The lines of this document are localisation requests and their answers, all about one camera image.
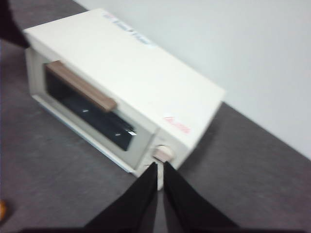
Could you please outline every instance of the oven door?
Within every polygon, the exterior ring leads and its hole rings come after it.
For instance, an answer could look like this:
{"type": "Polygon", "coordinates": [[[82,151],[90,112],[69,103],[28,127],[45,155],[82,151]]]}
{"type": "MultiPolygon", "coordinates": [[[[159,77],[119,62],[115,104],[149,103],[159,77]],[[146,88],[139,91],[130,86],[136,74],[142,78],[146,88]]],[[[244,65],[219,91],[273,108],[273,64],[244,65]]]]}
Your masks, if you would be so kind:
{"type": "Polygon", "coordinates": [[[155,124],[114,101],[61,62],[26,52],[32,96],[127,171],[134,171],[157,131],[155,124]]]}

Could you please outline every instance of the sticker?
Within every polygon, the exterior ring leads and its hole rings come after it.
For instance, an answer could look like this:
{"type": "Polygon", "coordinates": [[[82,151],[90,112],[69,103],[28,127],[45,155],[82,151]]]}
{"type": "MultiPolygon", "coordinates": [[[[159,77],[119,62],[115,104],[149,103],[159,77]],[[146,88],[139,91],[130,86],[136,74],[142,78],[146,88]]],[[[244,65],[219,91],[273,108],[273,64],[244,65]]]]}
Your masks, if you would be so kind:
{"type": "Polygon", "coordinates": [[[174,117],[172,114],[164,114],[163,119],[170,123],[171,125],[175,126],[178,128],[180,131],[189,134],[190,133],[190,128],[184,125],[180,120],[178,120],[176,117],[174,117]]]}
{"type": "Polygon", "coordinates": [[[132,135],[132,136],[136,136],[137,134],[135,133],[135,132],[133,132],[133,131],[127,131],[130,135],[132,135]]]}
{"type": "Polygon", "coordinates": [[[108,19],[110,22],[116,24],[119,28],[124,30],[125,32],[129,33],[131,36],[133,36],[137,41],[140,43],[147,45],[150,48],[156,47],[156,44],[153,43],[151,40],[149,40],[144,35],[140,34],[139,32],[136,32],[132,27],[127,25],[126,23],[122,22],[118,18],[116,18],[113,14],[109,12],[105,12],[103,16],[108,19]]]}

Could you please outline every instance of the brown handle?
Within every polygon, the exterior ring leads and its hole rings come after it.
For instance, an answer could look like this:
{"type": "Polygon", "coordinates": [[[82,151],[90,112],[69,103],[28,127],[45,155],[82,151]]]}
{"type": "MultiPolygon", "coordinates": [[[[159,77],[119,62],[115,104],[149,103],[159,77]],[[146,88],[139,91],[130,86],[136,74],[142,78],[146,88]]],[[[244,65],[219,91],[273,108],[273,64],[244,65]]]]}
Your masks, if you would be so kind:
{"type": "Polygon", "coordinates": [[[73,73],[65,67],[61,61],[47,63],[45,64],[45,67],[48,71],[52,72],[85,98],[102,108],[105,112],[110,112],[117,106],[117,103],[112,98],[108,97],[84,79],[73,73]]]}

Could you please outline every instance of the white toaster oven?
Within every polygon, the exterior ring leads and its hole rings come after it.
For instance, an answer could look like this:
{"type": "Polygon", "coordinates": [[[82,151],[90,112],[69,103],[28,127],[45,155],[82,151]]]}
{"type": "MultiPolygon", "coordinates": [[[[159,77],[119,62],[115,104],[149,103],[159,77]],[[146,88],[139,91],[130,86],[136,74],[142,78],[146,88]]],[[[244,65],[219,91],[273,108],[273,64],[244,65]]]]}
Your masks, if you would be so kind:
{"type": "Polygon", "coordinates": [[[103,9],[24,30],[32,97],[125,171],[178,168],[224,91],[103,9]]]}

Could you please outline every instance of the floor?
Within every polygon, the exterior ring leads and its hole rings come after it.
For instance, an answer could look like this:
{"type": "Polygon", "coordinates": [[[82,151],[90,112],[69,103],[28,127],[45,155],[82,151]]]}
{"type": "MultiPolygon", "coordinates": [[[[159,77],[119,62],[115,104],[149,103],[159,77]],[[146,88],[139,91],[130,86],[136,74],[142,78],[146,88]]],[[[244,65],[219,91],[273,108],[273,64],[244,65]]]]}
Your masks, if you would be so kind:
{"type": "MultiPolygon", "coordinates": [[[[84,9],[71,0],[13,0],[27,28],[84,9]]],[[[311,232],[311,161],[223,103],[179,172],[242,227],[311,232]]],[[[24,51],[1,41],[1,232],[84,226],[135,180],[29,95],[24,51]]],[[[162,191],[155,233],[167,232],[162,191]]]]}

